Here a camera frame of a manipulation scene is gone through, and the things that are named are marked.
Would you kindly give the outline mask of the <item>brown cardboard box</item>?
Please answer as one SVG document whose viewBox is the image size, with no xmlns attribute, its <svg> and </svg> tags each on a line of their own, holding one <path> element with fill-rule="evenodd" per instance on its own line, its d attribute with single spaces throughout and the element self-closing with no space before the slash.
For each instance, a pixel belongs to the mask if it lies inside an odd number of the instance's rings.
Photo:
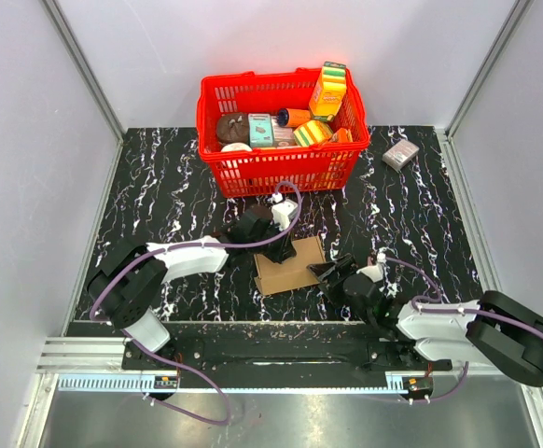
<svg viewBox="0 0 543 448">
<path fill-rule="evenodd" d="M 255 255 L 257 268 L 255 283 L 264 296 L 283 293 L 319 284 L 308 266 L 326 262 L 322 242 L 318 236 L 294 240 L 296 256 L 283 263 L 274 263 L 263 255 Z"/>
</svg>

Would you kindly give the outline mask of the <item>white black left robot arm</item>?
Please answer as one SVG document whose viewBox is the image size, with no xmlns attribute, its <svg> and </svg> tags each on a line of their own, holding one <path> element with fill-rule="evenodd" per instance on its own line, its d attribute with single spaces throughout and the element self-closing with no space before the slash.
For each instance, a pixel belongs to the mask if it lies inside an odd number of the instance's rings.
<svg viewBox="0 0 543 448">
<path fill-rule="evenodd" d="M 174 361 L 175 348 L 151 308 L 161 286 L 193 274 L 218 273 L 249 255 L 261 254 L 276 263 L 295 257 L 287 230 L 298 215 L 298 204 L 284 199 L 271 207 L 253 205 L 198 240 L 141 245 L 125 239 L 87 280 L 94 305 L 90 315 L 103 316 L 144 347 L 147 363 L 165 369 Z"/>
</svg>

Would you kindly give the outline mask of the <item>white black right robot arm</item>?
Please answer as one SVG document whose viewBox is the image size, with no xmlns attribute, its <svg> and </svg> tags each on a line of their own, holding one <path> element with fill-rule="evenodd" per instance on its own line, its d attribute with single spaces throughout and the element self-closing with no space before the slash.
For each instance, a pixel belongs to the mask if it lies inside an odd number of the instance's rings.
<svg viewBox="0 0 543 448">
<path fill-rule="evenodd" d="M 462 303 L 445 302 L 439 291 L 432 297 L 390 297 L 382 286 L 392 262 L 378 254 L 360 266 L 345 255 L 307 268 L 327 298 L 344 301 L 387 343 L 378 355 L 386 368 L 461 361 L 491 365 L 518 383 L 543 386 L 543 316 L 497 290 Z"/>
</svg>

